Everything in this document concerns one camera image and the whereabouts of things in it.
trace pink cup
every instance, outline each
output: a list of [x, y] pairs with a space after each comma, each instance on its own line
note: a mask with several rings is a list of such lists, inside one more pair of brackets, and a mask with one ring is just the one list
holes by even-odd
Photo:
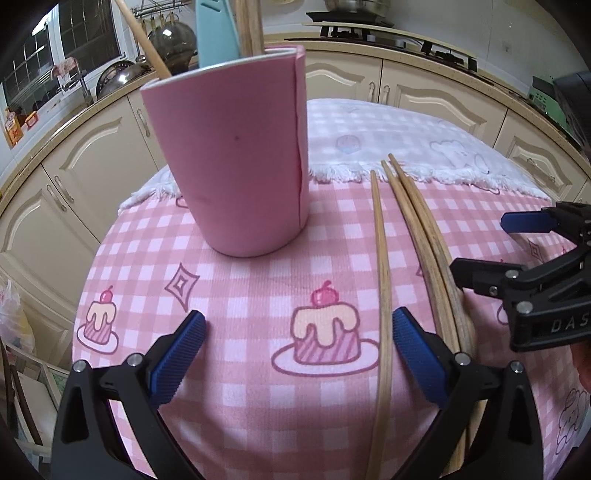
[[308, 217], [303, 47], [141, 88], [160, 147], [207, 243], [233, 257], [283, 247]]

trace cup rim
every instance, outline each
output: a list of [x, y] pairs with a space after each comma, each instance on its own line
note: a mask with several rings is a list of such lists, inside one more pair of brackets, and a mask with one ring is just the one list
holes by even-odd
[[222, 63], [217, 63], [215, 65], [210, 65], [209, 67], [204, 67], [202, 69], [191, 70], [190, 72], [180, 73], [173, 77], [161, 80], [161, 79], [154, 79], [147, 82], [143, 85], [140, 90], [150, 90], [155, 87], [159, 86], [166, 86], [170, 85], [171, 83], [180, 82], [182, 80], [186, 80], [192, 77], [197, 77], [209, 72], [217, 71], [217, 70], [224, 70], [229, 67], [242, 65], [245, 63], [251, 63], [255, 61], [266, 61], [266, 60], [273, 60], [282, 57], [290, 57], [294, 54], [297, 54], [297, 47], [273, 47], [273, 48], [266, 48], [264, 55], [256, 55], [254, 57], [244, 57], [242, 59], [224, 61]]

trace window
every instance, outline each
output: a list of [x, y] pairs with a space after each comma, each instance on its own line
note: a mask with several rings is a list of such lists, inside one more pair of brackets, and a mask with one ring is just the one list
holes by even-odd
[[59, 3], [61, 44], [66, 58], [90, 73], [119, 57], [110, 0], [64, 0]]
[[51, 47], [47, 26], [27, 38], [12, 60], [11, 70], [2, 78], [6, 103], [12, 111], [20, 107], [28, 115], [38, 110], [59, 88], [51, 79]]

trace teal utensil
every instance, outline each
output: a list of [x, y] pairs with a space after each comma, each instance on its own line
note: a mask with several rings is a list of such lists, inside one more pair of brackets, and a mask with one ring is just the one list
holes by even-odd
[[240, 58], [238, 32], [228, 0], [197, 0], [199, 67]]

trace human hand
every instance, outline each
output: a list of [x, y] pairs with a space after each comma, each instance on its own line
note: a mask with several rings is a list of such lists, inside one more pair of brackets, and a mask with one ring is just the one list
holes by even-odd
[[581, 385], [591, 393], [591, 341], [572, 344], [570, 352], [573, 355], [573, 365], [579, 372]]

